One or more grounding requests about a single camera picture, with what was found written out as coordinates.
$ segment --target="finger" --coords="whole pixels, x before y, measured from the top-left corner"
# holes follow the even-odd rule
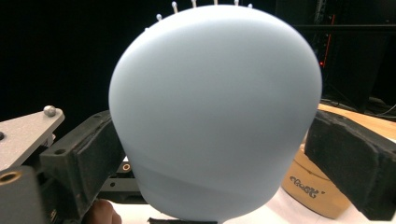
[[[93,203],[87,213],[87,223],[89,224],[110,224],[113,219],[113,205],[106,200],[98,200]]]
[[[113,210],[112,224],[121,224],[121,223],[122,223],[121,216],[115,210]]]

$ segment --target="wooden tabletop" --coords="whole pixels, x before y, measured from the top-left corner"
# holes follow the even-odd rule
[[[396,139],[396,122],[385,119],[377,119],[329,105],[319,105],[318,109],[339,114],[359,123],[361,126],[364,126],[375,133],[381,134],[384,137]]]

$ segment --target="white pin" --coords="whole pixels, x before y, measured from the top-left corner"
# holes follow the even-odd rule
[[[161,21],[163,19],[163,16],[161,14],[157,14],[157,20]]]
[[[172,8],[174,9],[175,14],[177,14],[177,3],[172,2]]]

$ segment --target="silicone dome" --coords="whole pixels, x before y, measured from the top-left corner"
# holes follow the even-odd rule
[[[109,106],[146,201],[221,223],[276,193],[320,92],[318,61],[294,29],[256,9],[211,6],[139,36],[117,64]]]

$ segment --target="screw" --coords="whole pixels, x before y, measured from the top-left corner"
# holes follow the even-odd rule
[[[53,117],[56,115],[56,108],[53,105],[47,105],[44,107],[44,114],[47,115],[48,117]]]

